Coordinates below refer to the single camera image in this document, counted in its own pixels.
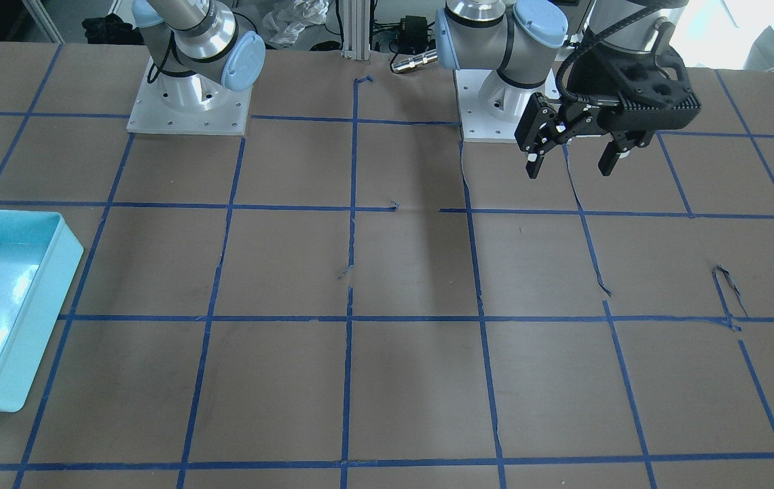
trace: plastic tray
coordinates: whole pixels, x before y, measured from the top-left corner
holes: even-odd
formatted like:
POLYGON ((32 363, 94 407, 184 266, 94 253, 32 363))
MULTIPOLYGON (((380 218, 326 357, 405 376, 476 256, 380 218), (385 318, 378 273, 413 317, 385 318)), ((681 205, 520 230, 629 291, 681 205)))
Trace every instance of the plastic tray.
POLYGON ((58 213, 0 211, 0 411, 18 411, 82 257, 58 213))

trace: table surface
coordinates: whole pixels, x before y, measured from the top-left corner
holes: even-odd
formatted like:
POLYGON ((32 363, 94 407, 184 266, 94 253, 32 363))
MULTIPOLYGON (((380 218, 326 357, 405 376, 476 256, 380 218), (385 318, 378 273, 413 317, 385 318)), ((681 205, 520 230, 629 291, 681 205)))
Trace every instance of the table surface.
POLYGON ((0 487, 774 487, 774 74, 529 180, 443 69, 270 52, 245 139, 134 136, 147 58, 0 43, 0 208, 86 248, 0 487))

